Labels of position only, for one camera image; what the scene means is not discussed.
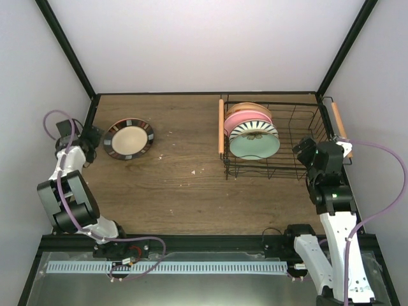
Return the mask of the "brown rimmed cream plate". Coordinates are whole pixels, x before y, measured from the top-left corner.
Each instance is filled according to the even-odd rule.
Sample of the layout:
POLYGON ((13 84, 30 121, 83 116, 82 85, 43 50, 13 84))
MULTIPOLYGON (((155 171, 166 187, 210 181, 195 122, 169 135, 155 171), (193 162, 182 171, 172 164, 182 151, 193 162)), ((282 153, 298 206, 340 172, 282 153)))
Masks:
POLYGON ((121 119, 107 130, 103 148, 110 157, 129 161, 148 152, 154 137, 154 129, 148 122, 137 118, 121 119))

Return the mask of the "mint green floral plate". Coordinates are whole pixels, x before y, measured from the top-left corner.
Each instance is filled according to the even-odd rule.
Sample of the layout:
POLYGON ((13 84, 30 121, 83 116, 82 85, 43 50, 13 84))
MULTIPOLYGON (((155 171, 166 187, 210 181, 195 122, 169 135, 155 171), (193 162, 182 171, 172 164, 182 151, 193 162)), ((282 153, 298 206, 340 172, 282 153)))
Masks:
POLYGON ((280 140, 272 135, 254 135, 238 136, 229 141, 230 152, 240 159, 260 160, 266 159, 280 149, 280 140))

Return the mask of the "white blue striped plate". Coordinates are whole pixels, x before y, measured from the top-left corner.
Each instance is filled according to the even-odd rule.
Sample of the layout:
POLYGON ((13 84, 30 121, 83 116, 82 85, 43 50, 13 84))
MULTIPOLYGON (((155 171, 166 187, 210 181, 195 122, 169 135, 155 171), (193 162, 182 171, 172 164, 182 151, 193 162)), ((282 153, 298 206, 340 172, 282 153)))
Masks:
POLYGON ((229 134, 229 140, 233 140, 239 136, 243 136, 249 140, 255 140, 261 139, 268 134, 274 135, 277 138, 279 137, 278 130, 272 123, 263 120, 250 120, 234 127, 229 134))

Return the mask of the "beige orange rimmed plate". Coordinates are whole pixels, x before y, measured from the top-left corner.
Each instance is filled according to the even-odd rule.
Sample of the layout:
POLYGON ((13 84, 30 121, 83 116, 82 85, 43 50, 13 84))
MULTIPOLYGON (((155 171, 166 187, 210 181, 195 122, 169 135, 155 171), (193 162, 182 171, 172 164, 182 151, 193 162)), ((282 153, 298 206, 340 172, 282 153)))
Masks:
POLYGON ((242 103, 233 105, 231 108, 228 109, 228 111, 224 115, 224 118, 227 119, 232 114, 243 111, 243 110, 255 110, 257 112, 263 113, 264 115, 267 115, 270 119, 272 118, 272 113, 269 109, 267 109, 266 107, 260 104, 252 103, 252 102, 242 102, 242 103))

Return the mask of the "pink plate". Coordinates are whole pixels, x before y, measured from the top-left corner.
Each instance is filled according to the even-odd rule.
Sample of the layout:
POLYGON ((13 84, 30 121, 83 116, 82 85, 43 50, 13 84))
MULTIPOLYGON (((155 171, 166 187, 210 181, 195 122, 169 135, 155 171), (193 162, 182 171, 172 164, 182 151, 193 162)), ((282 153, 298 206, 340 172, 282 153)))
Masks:
POLYGON ((224 121, 224 134, 229 135, 233 128, 238 126, 243 122, 247 122, 250 120, 260 120, 265 121, 268 123, 272 123, 271 118, 269 116, 256 111, 256 110, 242 110, 236 113, 231 114, 225 121, 224 121))

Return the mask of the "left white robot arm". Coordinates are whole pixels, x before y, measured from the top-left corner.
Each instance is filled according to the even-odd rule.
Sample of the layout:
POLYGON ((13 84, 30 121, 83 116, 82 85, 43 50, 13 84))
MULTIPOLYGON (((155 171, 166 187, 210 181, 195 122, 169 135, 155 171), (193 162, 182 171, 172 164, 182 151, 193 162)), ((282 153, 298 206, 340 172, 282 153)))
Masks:
POLYGON ((56 124, 60 137, 55 143, 57 164, 50 178, 38 184, 37 192, 56 234, 80 233, 97 244, 108 243, 118 258, 130 250, 130 241, 117 222, 103 217, 82 170, 96 158, 101 130, 84 128, 76 119, 56 124))

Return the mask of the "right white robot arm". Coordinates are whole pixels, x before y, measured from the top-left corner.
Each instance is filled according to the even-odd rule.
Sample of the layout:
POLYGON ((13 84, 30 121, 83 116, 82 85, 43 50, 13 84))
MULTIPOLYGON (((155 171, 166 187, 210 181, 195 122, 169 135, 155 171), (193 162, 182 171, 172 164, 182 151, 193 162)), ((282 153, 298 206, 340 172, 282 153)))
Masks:
POLYGON ((342 178, 343 160, 351 152, 346 142, 317 142, 303 138, 293 148, 306 168, 306 186, 323 225, 329 255, 323 252, 311 226, 288 226, 283 241, 287 255, 300 256, 317 291, 317 305, 373 305, 373 289, 361 258, 356 206, 351 188, 342 178))

